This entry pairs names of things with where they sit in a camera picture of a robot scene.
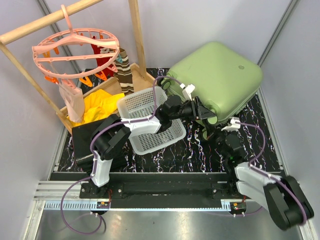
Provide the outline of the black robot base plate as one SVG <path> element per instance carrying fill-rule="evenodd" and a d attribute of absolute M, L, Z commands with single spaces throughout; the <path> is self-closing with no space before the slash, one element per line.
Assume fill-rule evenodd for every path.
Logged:
<path fill-rule="evenodd" d="M 82 199 L 104 202 L 113 210 L 224 210 L 223 202 L 242 201 L 232 190 L 226 173 L 131 173 L 112 172 L 106 186 L 86 180 L 79 184 Z"/>

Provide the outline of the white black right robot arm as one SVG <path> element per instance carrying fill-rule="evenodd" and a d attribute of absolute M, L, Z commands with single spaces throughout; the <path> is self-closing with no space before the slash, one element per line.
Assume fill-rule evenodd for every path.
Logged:
<path fill-rule="evenodd" d="M 230 197 L 236 199 L 242 195 L 251 198 L 269 212 L 281 230 L 304 225 L 315 216 L 294 177 L 271 174 L 245 160 L 245 151 L 237 134 L 216 132 L 209 140 L 221 151 L 222 165 L 227 174 L 226 191 Z"/>

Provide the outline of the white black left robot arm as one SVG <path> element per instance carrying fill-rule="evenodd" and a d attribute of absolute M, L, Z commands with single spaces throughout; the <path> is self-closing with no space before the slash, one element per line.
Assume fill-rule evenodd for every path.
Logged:
<path fill-rule="evenodd" d="M 182 102 L 178 95 L 170 95 L 151 115 L 144 118 L 120 118 L 116 114 L 108 116 L 91 137 L 89 148 L 93 153 L 93 167 L 90 177 L 93 184 L 90 192 L 97 198 L 103 198 L 108 193 L 112 161 L 130 137 L 162 133 L 177 119 L 194 121 L 216 116 L 199 97 Z"/>

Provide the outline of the green hard-shell suitcase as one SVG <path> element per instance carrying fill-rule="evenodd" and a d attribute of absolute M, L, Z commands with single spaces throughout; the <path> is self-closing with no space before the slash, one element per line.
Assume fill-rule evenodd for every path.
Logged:
<path fill-rule="evenodd" d="M 183 101 L 180 84 L 194 85 L 192 96 L 215 115 L 198 120 L 203 139 L 212 138 L 253 98 L 263 80 L 261 68 L 224 44 L 213 41 L 174 64 L 158 85 Z"/>

